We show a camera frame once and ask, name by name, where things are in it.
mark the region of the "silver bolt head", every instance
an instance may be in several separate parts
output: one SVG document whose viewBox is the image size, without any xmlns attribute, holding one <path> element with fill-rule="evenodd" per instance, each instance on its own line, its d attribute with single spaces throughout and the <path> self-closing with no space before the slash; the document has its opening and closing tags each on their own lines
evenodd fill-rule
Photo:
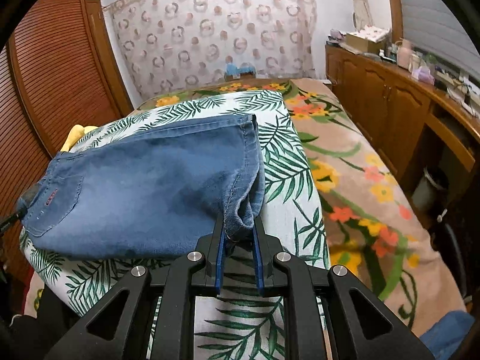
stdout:
<svg viewBox="0 0 480 360">
<path fill-rule="evenodd" d="M 191 251 L 189 254 L 187 254 L 187 258 L 190 261 L 198 261 L 202 258 L 202 254 L 199 251 Z"/>
<path fill-rule="evenodd" d="M 277 253 L 277 260 L 282 261 L 283 263 L 286 263 L 292 258 L 290 253 L 287 253 L 286 251 L 281 251 L 280 253 Z"/>
<path fill-rule="evenodd" d="M 144 266 L 137 265 L 131 269 L 131 274 L 136 278 L 139 278 L 140 276 L 143 276 L 146 271 L 147 269 Z"/>
<path fill-rule="evenodd" d="M 343 265 L 336 265 L 333 267 L 333 273 L 337 276 L 345 276 L 349 270 Z"/>
</svg>

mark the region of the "green leaf pattern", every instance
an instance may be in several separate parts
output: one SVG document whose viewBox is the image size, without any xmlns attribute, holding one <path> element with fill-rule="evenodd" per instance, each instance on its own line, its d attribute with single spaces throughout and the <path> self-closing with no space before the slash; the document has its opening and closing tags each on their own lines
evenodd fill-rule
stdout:
<svg viewBox="0 0 480 360">
<path fill-rule="evenodd" d="M 155 108 L 93 130 L 71 151 L 102 147 L 135 132 L 175 121 L 233 113 L 255 114 L 259 124 L 265 162 L 266 195 L 262 210 L 265 231 L 279 237 L 285 250 L 308 264 L 329 267 L 320 200 L 313 193 L 314 184 L 302 143 L 279 92 L 226 93 Z M 57 253 L 37 250 L 25 230 L 21 233 L 20 245 L 41 278 L 78 315 L 85 314 L 134 266 L 143 264 L 157 269 L 169 263 L 156 259 L 69 261 Z M 282 299 L 260 298 L 254 284 L 252 260 L 244 256 L 231 258 L 241 263 L 244 273 L 226 273 L 218 298 L 196 300 L 195 357 L 283 359 Z"/>
</svg>

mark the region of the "blue denim jeans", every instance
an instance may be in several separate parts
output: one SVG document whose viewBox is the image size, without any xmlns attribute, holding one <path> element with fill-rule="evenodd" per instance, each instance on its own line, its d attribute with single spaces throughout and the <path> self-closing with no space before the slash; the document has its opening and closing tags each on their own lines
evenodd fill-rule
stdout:
<svg viewBox="0 0 480 360">
<path fill-rule="evenodd" d="M 265 193 L 255 115 L 191 119 L 50 162 L 22 223 L 71 259 L 177 256 L 213 231 L 248 237 Z"/>
<path fill-rule="evenodd" d="M 420 336 L 436 360 L 448 360 L 468 334 L 475 319 L 464 311 L 448 312 Z"/>
</svg>

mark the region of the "trash bin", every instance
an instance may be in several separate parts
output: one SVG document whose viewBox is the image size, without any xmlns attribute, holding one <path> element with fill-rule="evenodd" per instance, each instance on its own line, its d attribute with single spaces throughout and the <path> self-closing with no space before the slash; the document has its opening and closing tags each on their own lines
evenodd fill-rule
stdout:
<svg viewBox="0 0 480 360">
<path fill-rule="evenodd" d="M 448 191 L 448 178 L 438 167 L 423 169 L 423 177 L 413 192 L 412 202 L 419 211 L 427 212 L 443 200 Z"/>
</svg>

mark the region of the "wooden wardrobe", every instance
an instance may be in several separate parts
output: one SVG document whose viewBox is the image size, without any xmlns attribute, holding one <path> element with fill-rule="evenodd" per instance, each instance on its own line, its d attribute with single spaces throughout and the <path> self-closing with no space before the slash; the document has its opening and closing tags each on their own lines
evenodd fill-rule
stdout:
<svg viewBox="0 0 480 360">
<path fill-rule="evenodd" d="M 0 52 L 0 216 L 43 175 L 75 124 L 133 110 L 100 0 L 38 0 Z M 7 272 L 27 280 L 18 223 L 2 239 Z"/>
</svg>

